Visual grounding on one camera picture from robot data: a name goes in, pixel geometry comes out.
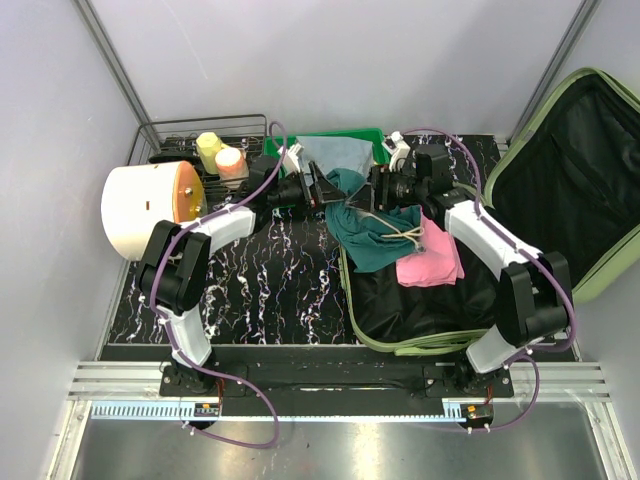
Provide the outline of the grey cloth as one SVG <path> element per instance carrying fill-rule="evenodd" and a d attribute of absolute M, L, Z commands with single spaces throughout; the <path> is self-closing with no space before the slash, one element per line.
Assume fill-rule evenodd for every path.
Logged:
<path fill-rule="evenodd" d="M 305 162 L 314 161 L 323 173 L 336 168 L 365 175 L 374 163 L 373 143 L 351 137 L 298 136 Z"/>

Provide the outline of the teal cloth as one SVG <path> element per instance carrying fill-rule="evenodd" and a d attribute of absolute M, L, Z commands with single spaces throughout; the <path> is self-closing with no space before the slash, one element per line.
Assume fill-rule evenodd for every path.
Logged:
<path fill-rule="evenodd" d="M 367 215 L 341 201 L 325 208 L 325 219 L 358 273 L 376 272 L 420 249 L 422 210 L 418 205 Z"/>

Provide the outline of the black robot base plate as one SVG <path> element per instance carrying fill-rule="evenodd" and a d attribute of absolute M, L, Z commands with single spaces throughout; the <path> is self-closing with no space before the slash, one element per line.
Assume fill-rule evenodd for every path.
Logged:
<path fill-rule="evenodd" d="M 218 347 L 201 369 L 168 357 L 159 366 L 160 392 L 224 399 L 254 397 L 257 391 L 393 391 L 427 398 L 509 398 L 504 370 L 475 374 L 464 355 L 396 356 L 362 346 Z"/>

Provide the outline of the green hard-shell suitcase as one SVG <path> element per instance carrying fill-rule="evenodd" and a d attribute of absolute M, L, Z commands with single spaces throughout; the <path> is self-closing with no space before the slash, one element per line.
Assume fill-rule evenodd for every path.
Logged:
<path fill-rule="evenodd" d="M 465 350 L 507 358 L 550 350 L 567 301 L 598 296 L 639 257 L 639 100 L 606 72 L 565 79 L 492 170 L 485 213 L 466 229 L 505 227 L 504 257 L 456 244 L 464 277 L 404 287 L 393 267 L 359 273 L 340 259 L 360 342 L 400 356 Z"/>

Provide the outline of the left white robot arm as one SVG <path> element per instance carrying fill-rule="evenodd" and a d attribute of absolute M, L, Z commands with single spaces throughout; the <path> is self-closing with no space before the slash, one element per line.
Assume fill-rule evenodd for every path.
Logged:
<path fill-rule="evenodd" d="M 205 365 L 212 347 L 199 311 L 210 257 L 258 232 L 276 208 L 316 210 L 347 198 L 315 162 L 309 163 L 310 181 L 300 170 L 282 177 L 281 166 L 279 159 L 262 155 L 226 206 L 186 223 L 157 222 L 138 261 L 135 284 L 167 328 L 172 357 L 185 366 L 181 384 L 193 395 L 208 394 L 216 382 L 216 372 Z"/>

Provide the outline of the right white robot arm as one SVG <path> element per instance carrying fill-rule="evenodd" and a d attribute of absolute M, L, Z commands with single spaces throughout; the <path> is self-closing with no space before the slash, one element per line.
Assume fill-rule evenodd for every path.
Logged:
<path fill-rule="evenodd" d="M 476 396 L 490 372 L 505 366 L 543 338 L 571 328 L 575 319 L 569 266 L 559 253 L 542 253 L 500 225 L 474 193 L 455 185 L 441 145 L 399 147 L 389 163 L 372 167 L 370 211 L 419 205 L 445 232 L 463 243 L 496 278 L 495 323 L 466 350 L 468 363 L 454 384 Z"/>

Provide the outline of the pink cloth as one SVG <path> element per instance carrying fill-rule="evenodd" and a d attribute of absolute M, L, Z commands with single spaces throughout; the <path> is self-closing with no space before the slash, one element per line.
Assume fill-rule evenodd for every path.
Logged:
<path fill-rule="evenodd" d="M 396 261 L 396 276 L 404 287 L 455 285 L 465 272 L 454 238 L 434 221 L 421 216 L 421 250 Z"/>

